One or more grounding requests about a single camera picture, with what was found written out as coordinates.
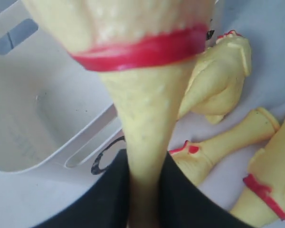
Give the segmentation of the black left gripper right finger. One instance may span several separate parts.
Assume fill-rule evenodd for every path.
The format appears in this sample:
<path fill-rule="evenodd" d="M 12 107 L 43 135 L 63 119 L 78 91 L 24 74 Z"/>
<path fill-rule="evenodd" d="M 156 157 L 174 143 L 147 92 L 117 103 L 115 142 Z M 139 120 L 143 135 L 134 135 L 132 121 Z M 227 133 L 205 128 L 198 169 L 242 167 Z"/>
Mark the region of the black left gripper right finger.
<path fill-rule="evenodd" d="M 247 228 L 195 187 L 167 154 L 159 180 L 161 228 Z"/>

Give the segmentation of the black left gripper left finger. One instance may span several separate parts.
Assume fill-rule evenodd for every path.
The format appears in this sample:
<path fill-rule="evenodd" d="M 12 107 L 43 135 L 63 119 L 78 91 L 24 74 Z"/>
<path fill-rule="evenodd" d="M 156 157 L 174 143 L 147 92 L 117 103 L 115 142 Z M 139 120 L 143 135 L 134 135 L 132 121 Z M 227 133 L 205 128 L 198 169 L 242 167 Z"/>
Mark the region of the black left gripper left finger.
<path fill-rule="evenodd" d="M 129 168 L 122 149 L 104 175 L 72 205 L 40 228 L 125 228 L 129 211 Z"/>

